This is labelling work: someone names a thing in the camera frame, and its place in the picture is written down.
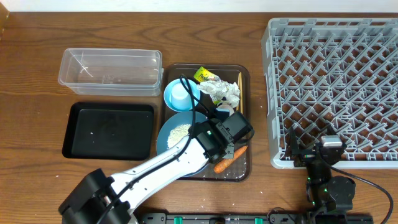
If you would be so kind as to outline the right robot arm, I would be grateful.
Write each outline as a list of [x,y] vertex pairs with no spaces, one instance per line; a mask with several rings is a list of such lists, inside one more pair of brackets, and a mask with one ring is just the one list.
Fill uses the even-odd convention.
[[333,133],[322,136],[312,148],[301,149],[295,131],[289,129],[288,154],[295,167],[306,168],[307,200],[313,203],[312,209],[297,215],[295,223],[349,223],[347,211],[353,208],[356,184],[349,177],[331,173],[345,148],[346,144]]

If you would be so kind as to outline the blue plate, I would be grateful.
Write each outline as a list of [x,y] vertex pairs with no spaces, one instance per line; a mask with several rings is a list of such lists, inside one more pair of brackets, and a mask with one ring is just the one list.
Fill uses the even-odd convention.
[[[200,112],[195,112],[195,122],[196,123],[202,123],[208,118],[200,113]],[[156,142],[156,153],[157,155],[164,153],[165,151],[169,150],[171,146],[169,146],[169,136],[170,133],[178,128],[179,126],[187,126],[192,124],[192,111],[184,111],[181,113],[177,113],[173,115],[170,119],[168,119],[165,124],[161,127],[160,132],[157,137],[157,142]],[[199,172],[201,172],[206,166],[202,167],[196,172],[190,173],[185,175],[183,178],[188,178],[191,177]]]

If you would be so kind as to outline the pile of white rice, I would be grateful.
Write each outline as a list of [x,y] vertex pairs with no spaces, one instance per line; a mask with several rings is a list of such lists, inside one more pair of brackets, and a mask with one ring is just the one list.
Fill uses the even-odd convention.
[[170,131],[168,139],[167,139],[167,146],[169,149],[174,147],[180,140],[188,135],[188,130],[191,127],[190,124],[181,124]]

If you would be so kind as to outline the orange carrot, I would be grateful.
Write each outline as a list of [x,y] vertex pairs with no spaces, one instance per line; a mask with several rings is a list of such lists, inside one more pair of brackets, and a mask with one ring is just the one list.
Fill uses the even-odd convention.
[[217,163],[213,170],[216,174],[222,173],[225,169],[227,169],[236,159],[238,159],[240,156],[242,156],[246,150],[247,150],[248,146],[242,146],[240,147],[238,150],[236,150],[234,152],[233,158],[232,159],[223,159],[222,161],[220,161],[219,163]]

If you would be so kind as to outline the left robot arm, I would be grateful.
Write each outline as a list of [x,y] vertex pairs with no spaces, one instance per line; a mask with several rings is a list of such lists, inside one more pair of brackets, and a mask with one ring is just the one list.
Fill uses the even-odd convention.
[[109,177],[86,175],[58,208],[64,223],[137,223],[135,209],[173,181],[222,159],[232,144],[245,142],[253,127],[240,113],[224,121],[194,121],[188,135],[147,162]]

